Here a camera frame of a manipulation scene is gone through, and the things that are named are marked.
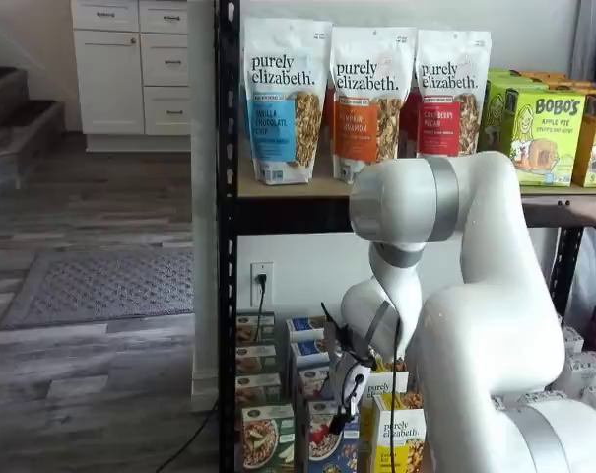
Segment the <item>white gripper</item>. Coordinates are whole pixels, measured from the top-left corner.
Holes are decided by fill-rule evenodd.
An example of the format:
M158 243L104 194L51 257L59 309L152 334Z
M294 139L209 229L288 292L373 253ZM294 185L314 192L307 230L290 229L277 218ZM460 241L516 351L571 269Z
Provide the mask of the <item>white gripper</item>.
M337 411L329 425L329 433L338 436L359 413L361 398L372 369L371 359L341 357L331 368L332 393Z

